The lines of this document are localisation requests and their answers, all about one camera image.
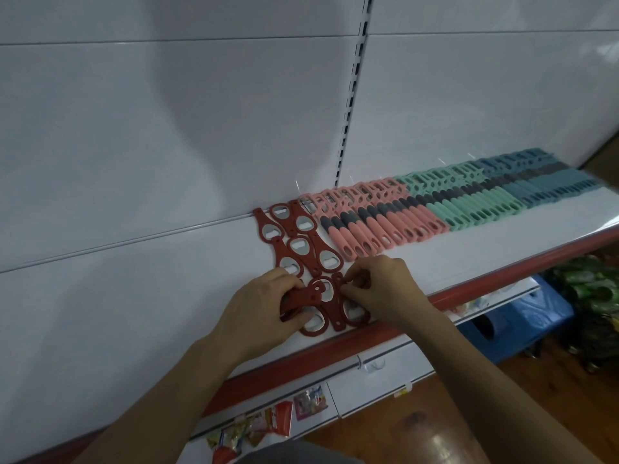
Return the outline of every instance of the person's right arm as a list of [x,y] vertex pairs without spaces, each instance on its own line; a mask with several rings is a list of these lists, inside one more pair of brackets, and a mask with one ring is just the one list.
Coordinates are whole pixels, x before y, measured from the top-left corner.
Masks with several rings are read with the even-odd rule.
[[600,464],[430,304],[403,260],[360,258],[345,279],[344,296],[419,345],[493,463]]

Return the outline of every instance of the brown floor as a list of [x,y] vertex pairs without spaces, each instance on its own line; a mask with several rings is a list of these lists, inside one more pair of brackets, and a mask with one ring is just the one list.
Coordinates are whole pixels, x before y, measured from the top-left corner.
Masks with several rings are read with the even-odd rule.
[[[500,368],[607,464],[619,462],[619,374],[586,373],[546,341],[541,359],[523,356]],[[488,463],[436,375],[306,436],[367,464]]]

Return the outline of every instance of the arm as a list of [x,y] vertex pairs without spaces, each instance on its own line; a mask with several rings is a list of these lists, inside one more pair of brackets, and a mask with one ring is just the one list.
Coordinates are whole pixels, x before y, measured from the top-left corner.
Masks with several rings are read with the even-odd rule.
[[601,464],[429,303],[403,260],[358,259],[345,279],[345,296],[419,345],[492,462]]
[[74,464],[173,464],[202,412],[229,374],[259,357],[311,319],[279,319],[284,293],[303,282],[276,268],[239,289],[217,326],[101,434]]

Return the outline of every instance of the red shelf edge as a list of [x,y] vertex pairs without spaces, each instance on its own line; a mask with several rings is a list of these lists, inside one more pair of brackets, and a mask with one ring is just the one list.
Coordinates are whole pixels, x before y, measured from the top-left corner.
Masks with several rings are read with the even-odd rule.
[[[619,240],[619,225],[447,288],[429,296],[429,300],[437,309],[445,311],[617,240]],[[382,322],[374,322],[235,376],[223,383],[202,416],[221,411],[328,367],[400,334],[401,332],[395,328]],[[77,437],[16,464],[68,464],[102,431],[103,429]]]

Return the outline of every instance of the forearm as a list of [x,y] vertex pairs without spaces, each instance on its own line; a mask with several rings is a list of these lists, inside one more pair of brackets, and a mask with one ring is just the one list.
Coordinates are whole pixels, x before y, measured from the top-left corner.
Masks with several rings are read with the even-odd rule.
[[599,463],[436,310],[411,319],[422,349],[492,462]]
[[82,453],[75,464],[173,464],[234,368],[216,339],[192,345],[176,366]]

